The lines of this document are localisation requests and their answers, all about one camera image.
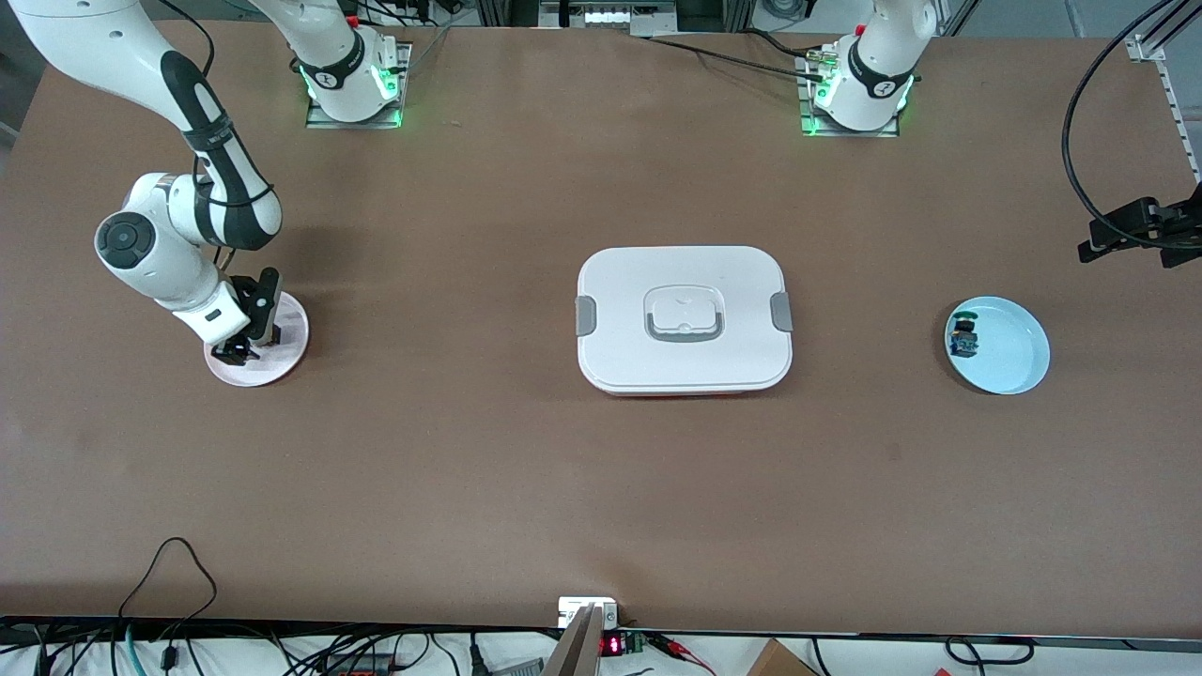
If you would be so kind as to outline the perforated aluminium rail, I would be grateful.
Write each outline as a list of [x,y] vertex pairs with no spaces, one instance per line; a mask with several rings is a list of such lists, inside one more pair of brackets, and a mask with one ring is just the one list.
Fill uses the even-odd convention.
[[1194,179],[1202,180],[1202,0],[1153,0],[1123,46],[1133,64],[1150,64],[1176,121]]

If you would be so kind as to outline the brown cardboard box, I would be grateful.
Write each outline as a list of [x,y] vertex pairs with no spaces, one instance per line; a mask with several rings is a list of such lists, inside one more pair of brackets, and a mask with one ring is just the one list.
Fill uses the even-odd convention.
[[776,638],[769,638],[746,676],[823,676]]

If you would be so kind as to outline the white lidded lunch box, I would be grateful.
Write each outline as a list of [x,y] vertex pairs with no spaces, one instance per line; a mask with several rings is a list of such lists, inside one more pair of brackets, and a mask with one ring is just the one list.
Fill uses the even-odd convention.
[[773,389],[795,358],[776,257],[754,247],[619,247],[577,277],[577,363],[608,395]]

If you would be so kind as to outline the red clip test leads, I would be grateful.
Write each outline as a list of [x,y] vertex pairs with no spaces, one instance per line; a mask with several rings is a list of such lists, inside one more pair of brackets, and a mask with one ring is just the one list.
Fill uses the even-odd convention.
[[653,650],[657,650],[664,656],[670,657],[678,662],[684,662],[690,665],[695,665],[695,668],[702,668],[702,670],[704,670],[708,674],[708,676],[718,676],[718,674],[713,671],[713,669],[709,668],[709,665],[704,660],[695,656],[683,644],[672,640],[672,638],[666,638],[666,635],[653,631],[644,631],[643,636],[645,642],[649,646],[651,646]]

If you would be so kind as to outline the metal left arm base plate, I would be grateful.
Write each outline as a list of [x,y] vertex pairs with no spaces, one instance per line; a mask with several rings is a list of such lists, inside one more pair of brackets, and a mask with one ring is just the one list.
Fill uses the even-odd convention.
[[[796,57],[795,67],[798,69],[797,85],[801,103],[801,130],[808,136],[820,137],[895,137],[899,134],[899,115],[908,102],[906,95],[914,81],[908,81],[905,85],[897,89],[885,99],[873,99],[859,96],[851,99],[837,94],[837,85],[841,83],[839,71],[839,57],[832,52],[832,45],[825,45],[825,51],[808,51],[807,57]],[[855,118],[862,118],[867,113],[881,113],[889,111],[889,119],[881,128],[859,129],[845,128],[841,121],[831,115],[825,109],[825,103],[837,101],[844,107],[853,109]]]

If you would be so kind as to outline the pink round plate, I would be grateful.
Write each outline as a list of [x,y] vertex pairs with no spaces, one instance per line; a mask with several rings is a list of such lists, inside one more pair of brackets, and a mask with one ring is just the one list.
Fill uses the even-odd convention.
[[258,358],[249,358],[245,364],[226,364],[210,354],[206,344],[206,364],[224,383],[236,389],[262,389],[293,370],[304,358],[310,340],[310,322],[300,301],[292,293],[282,292],[276,308],[274,327],[279,339],[270,346],[252,346]]

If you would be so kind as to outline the light blue round plate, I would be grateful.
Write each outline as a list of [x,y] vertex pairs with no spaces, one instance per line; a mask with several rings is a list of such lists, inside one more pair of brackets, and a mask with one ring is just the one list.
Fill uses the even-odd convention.
[[[951,358],[950,318],[956,312],[978,313],[975,358]],[[944,352],[950,367],[966,384],[990,395],[1020,395],[1036,389],[1046,376],[1052,350],[1039,319],[1027,308],[996,296],[965,300],[950,312],[944,328]]]

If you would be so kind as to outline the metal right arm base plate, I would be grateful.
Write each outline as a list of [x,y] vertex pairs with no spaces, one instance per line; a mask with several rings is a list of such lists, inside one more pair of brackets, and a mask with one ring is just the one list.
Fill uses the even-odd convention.
[[395,47],[395,65],[377,75],[377,85],[391,96],[381,111],[361,121],[339,121],[319,107],[316,99],[310,96],[307,108],[305,128],[314,130],[387,130],[401,128],[404,103],[407,97],[409,58],[412,53],[411,42],[401,42]]

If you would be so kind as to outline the small white box device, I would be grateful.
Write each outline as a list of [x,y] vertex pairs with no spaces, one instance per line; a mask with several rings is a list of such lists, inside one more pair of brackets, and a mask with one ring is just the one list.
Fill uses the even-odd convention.
[[619,605],[609,595],[560,595],[557,606],[557,628],[566,629],[583,607],[601,607],[605,630],[619,625]]

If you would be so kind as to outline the grey angled metal bar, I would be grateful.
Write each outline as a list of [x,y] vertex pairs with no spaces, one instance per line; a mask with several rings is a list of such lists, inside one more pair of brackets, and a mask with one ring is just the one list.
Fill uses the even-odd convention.
[[603,633],[601,607],[583,607],[563,630],[540,676],[597,676]]

